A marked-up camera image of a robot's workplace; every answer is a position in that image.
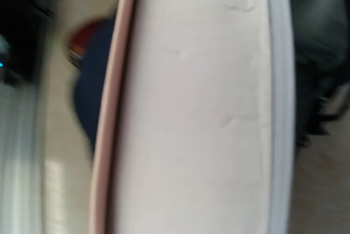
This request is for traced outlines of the navy blue student backpack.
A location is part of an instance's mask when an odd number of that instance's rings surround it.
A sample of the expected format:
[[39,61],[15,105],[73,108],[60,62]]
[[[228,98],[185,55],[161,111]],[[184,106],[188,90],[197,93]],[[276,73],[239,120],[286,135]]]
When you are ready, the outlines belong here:
[[102,91],[115,24],[115,17],[101,18],[104,21],[88,43],[73,89],[74,111],[88,138],[92,156],[95,152]]

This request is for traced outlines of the pink paperback book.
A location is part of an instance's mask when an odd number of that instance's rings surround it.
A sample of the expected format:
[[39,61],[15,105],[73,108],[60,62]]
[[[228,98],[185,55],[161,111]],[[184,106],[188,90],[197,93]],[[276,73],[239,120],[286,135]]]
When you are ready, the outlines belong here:
[[119,0],[90,233],[287,233],[289,0]]

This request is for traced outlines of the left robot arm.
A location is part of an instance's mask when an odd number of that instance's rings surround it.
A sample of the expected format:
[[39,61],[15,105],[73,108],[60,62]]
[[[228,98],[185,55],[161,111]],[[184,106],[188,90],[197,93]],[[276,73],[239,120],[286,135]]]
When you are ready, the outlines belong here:
[[1,233],[43,233],[44,66],[52,0],[1,0]]

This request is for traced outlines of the red floral plate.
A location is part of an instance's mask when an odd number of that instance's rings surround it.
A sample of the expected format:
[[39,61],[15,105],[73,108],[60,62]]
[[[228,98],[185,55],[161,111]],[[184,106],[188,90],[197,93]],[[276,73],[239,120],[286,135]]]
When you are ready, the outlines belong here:
[[102,18],[80,24],[70,31],[66,44],[67,60],[77,69],[81,67],[81,62],[86,54],[87,45],[94,37],[104,20]]

